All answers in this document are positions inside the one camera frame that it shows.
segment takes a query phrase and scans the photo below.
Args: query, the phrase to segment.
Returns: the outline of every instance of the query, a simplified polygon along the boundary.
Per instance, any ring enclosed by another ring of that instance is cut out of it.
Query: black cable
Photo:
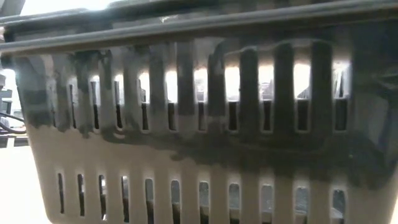
[[[13,115],[11,115],[11,114],[7,114],[7,113],[0,112],[0,115],[3,115],[3,116],[5,116],[5,117],[12,118],[12,119],[16,119],[16,120],[18,120],[18,121],[24,122],[24,120],[23,120],[22,118],[18,118],[17,116],[13,116]],[[2,122],[0,122],[0,128],[3,128],[4,130],[8,131],[8,132],[11,133],[11,134],[26,134],[26,129],[23,130],[23,131],[17,131],[17,130],[8,128],[8,127],[7,127],[5,124],[3,124]]]

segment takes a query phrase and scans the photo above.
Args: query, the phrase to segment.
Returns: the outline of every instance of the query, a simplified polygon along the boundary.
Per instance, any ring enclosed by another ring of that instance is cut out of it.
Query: floor
[[[29,146],[0,149],[0,177],[0,223],[50,223]]]

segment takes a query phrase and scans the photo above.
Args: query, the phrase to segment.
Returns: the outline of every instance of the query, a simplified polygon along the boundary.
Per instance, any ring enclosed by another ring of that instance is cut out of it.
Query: plastic basket
[[[395,1],[165,2],[1,21],[51,222],[390,222]]]

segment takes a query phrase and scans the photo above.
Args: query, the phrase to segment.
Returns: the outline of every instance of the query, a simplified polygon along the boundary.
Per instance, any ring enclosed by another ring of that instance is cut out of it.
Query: rectangular vent opening
[[[149,74],[144,72],[139,75],[138,78],[138,96],[139,102],[141,103],[141,114],[142,114],[142,123],[141,127],[143,131],[149,130],[149,122],[148,122],[148,106],[150,99],[150,88],[149,88]]]
[[[229,185],[229,223],[239,224],[240,209],[241,209],[241,196],[238,184]]]
[[[299,132],[310,129],[311,66],[308,57],[296,56],[294,65],[295,128]]]
[[[331,208],[331,219],[336,220],[334,223],[345,223],[345,211],[346,211],[346,196],[343,190],[333,191],[333,205]]]
[[[209,184],[207,182],[199,182],[199,209],[200,224],[209,223]]]
[[[177,180],[171,182],[173,223],[180,224],[180,183]]]
[[[116,106],[116,127],[123,128],[122,108],[124,106],[123,75],[116,75],[114,79],[114,102]]]
[[[274,66],[259,66],[259,99],[262,102],[262,130],[272,131],[272,102],[274,101]]]
[[[94,121],[94,128],[100,128],[100,118],[98,115],[99,107],[101,105],[101,95],[100,95],[100,78],[95,76],[90,81],[91,87],[91,104],[93,107],[93,121]]]
[[[310,102],[304,99],[297,99],[296,107],[297,107],[297,130],[308,131]]]
[[[106,220],[106,181],[104,175],[98,177],[99,202],[101,204],[101,219]]]
[[[49,83],[49,106],[50,106],[50,114],[52,119],[53,127],[57,127],[57,91],[56,91],[56,84],[55,80],[52,80]]]
[[[333,62],[333,98],[335,102],[335,131],[346,131],[348,100],[351,94],[351,63],[348,60]]]
[[[205,103],[198,102],[198,130],[206,131]]]
[[[85,183],[84,183],[84,177],[81,174],[77,175],[77,184],[78,184],[78,190],[79,190],[79,204],[80,204],[80,216],[84,217],[85,216]]]
[[[297,187],[295,192],[295,223],[302,224],[308,220],[308,204],[310,192],[306,187]]]
[[[72,127],[76,129],[75,105],[77,105],[77,89],[73,84],[69,84],[69,107],[71,113]]]
[[[122,201],[123,201],[123,221],[125,223],[130,222],[130,214],[129,214],[129,179],[127,176],[122,176],[121,178],[121,186],[122,186]]]
[[[228,102],[228,129],[230,131],[237,131],[238,123],[238,108],[240,99],[240,71],[239,67],[225,68],[225,90]]]
[[[335,130],[347,130],[347,117],[348,117],[348,100],[336,99],[335,100]]]
[[[261,223],[271,224],[274,211],[274,189],[271,185],[261,187]]]
[[[145,180],[145,198],[147,202],[148,223],[154,223],[154,181]]]
[[[65,213],[64,200],[63,200],[63,179],[62,174],[58,174],[58,192],[60,194],[60,213]]]
[[[167,89],[167,114],[169,119],[169,129],[176,131],[176,113],[175,107],[178,103],[178,86],[177,86],[177,72],[168,71],[166,73],[166,89]]]
[[[207,69],[201,68],[193,73],[195,79],[195,96],[198,103],[198,130],[206,130],[205,105],[207,102]]]

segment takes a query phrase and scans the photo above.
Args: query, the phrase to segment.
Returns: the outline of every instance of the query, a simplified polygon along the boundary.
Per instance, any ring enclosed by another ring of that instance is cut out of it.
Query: laundry basket
[[[390,223],[398,2],[311,3],[0,21],[49,220]]]

